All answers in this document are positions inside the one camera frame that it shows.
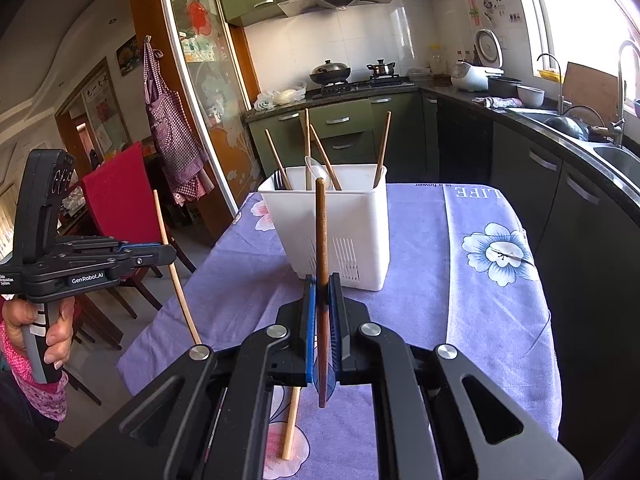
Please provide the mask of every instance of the metal screw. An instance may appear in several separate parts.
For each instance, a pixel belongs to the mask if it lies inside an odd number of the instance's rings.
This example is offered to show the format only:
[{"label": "metal screw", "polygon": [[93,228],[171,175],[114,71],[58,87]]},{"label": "metal screw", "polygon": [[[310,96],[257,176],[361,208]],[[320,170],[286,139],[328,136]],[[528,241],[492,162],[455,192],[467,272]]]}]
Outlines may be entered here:
[{"label": "metal screw", "polygon": [[365,323],[360,327],[360,331],[364,335],[377,336],[380,335],[382,329],[380,328],[380,325],[376,325],[375,323]]},{"label": "metal screw", "polygon": [[456,347],[452,345],[440,345],[436,352],[438,352],[438,355],[443,359],[455,359],[458,356]]},{"label": "metal screw", "polygon": [[191,350],[189,350],[189,357],[194,361],[204,361],[204,359],[209,357],[211,352],[204,345],[196,345]]},{"label": "metal screw", "polygon": [[287,335],[287,327],[283,325],[271,325],[267,327],[267,335],[274,339],[281,339]]}]

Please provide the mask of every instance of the chopstick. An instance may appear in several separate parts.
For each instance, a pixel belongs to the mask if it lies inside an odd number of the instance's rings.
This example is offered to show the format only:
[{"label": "chopstick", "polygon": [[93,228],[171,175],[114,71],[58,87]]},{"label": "chopstick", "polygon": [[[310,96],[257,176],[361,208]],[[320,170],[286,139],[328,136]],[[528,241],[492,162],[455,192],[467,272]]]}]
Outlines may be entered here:
[{"label": "chopstick", "polygon": [[[309,122],[309,108],[305,108],[305,156],[311,156],[311,136],[309,134],[309,127],[311,123]],[[305,164],[305,189],[307,191],[311,190],[311,170]]]},{"label": "chopstick", "polygon": [[284,435],[284,446],[282,447],[282,459],[291,458],[293,448],[293,435],[296,429],[296,418],[298,417],[298,404],[300,402],[300,386],[294,386],[291,392],[291,403],[289,405],[289,418],[287,419],[287,432]]},{"label": "chopstick", "polygon": [[[162,219],[162,211],[160,211],[160,199],[158,198],[158,192],[156,190],[154,190],[154,200],[156,201],[156,215],[158,216],[158,226],[160,227],[160,235],[162,237],[162,243],[164,245],[168,245],[169,239],[166,236],[166,229],[164,228],[164,220]],[[171,274],[171,280],[172,282],[174,282],[175,295],[178,297],[178,303],[180,303],[180,308],[182,309],[184,320],[187,322],[187,326],[189,327],[189,332],[191,332],[191,337],[193,338],[193,342],[196,345],[201,345],[202,340],[198,335],[198,331],[196,330],[196,325],[193,322],[193,318],[191,317],[191,312],[189,311],[187,300],[185,299],[184,292],[182,291],[182,285],[180,284],[180,279],[178,279],[178,272],[177,270],[175,270],[175,264],[173,262],[169,264],[169,272]]]},{"label": "chopstick", "polygon": [[309,127],[311,129],[311,133],[314,135],[314,140],[316,142],[316,145],[318,146],[318,151],[320,152],[320,155],[322,155],[322,160],[324,161],[326,170],[329,172],[329,177],[331,178],[331,182],[334,183],[334,187],[336,191],[342,191],[342,188],[340,187],[340,182],[338,182],[338,177],[334,172],[334,167],[331,165],[331,162],[329,162],[329,157],[326,156],[326,152],[322,147],[322,144],[320,143],[320,139],[318,139],[318,134],[316,134],[316,129],[312,124],[310,124]]},{"label": "chopstick", "polygon": [[376,177],[373,180],[373,189],[376,189],[380,178],[382,177],[382,166],[385,163],[386,138],[389,136],[389,125],[391,124],[391,112],[386,113],[385,133],[382,136],[382,144],[380,144],[380,152],[378,153],[378,167],[376,168]]},{"label": "chopstick", "polygon": [[329,264],[324,179],[316,178],[316,332],[318,332],[318,406],[326,406],[329,371]]},{"label": "chopstick", "polygon": [[264,129],[264,134],[267,136],[267,142],[269,143],[269,147],[271,148],[271,154],[273,155],[273,158],[276,159],[276,165],[280,170],[280,174],[282,175],[282,181],[284,183],[284,187],[289,191],[291,191],[293,188],[291,187],[289,179],[287,178],[287,172],[284,171],[284,168],[282,167],[282,163],[280,161],[280,157],[278,156],[278,152],[276,151],[276,147],[273,145],[273,141],[271,140],[271,134],[266,128]]}]

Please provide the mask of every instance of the dining table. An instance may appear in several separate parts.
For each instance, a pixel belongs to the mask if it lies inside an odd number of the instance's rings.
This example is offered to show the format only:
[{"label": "dining table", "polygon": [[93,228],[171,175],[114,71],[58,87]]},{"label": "dining table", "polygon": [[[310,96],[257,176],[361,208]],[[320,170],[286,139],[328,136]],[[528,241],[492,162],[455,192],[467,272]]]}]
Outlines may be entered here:
[{"label": "dining table", "polygon": [[[372,321],[426,349],[449,343],[553,437],[562,400],[549,310],[516,213],[478,184],[387,184],[390,263],[382,290],[345,287]],[[242,204],[184,287],[204,344],[237,346],[298,300],[292,270],[261,195]],[[132,394],[193,345],[176,297],[118,362]],[[280,457],[290,388],[275,386],[263,478],[377,479],[370,386],[336,385],[325,409],[303,388],[290,460]]]}]

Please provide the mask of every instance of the hand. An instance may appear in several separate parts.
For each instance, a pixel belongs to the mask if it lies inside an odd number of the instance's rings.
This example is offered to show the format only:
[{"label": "hand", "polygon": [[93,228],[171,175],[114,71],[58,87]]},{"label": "hand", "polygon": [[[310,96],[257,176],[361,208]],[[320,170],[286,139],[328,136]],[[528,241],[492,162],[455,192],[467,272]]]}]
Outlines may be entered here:
[{"label": "hand", "polygon": [[[44,354],[46,364],[54,364],[56,370],[69,359],[71,350],[71,338],[74,334],[74,305],[75,298],[65,298],[60,302],[60,316],[58,320],[49,327],[46,335],[47,351]],[[15,351],[26,357],[27,352],[22,339],[22,325],[31,324],[36,320],[37,309],[32,303],[26,300],[8,300],[2,306],[2,318],[4,328],[9,341],[14,346]]]}]

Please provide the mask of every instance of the cutting board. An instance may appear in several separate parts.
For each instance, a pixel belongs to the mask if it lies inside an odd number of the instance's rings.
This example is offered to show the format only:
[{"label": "cutting board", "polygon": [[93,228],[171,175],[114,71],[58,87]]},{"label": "cutting board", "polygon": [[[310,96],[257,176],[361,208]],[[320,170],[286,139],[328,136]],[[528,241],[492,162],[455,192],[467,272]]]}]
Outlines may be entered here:
[{"label": "cutting board", "polygon": [[[618,116],[618,78],[588,66],[569,62],[564,76],[564,98],[574,105],[586,105],[600,114],[605,124],[616,122]],[[575,110],[575,115],[589,124],[598,118],[588,110]]]}]

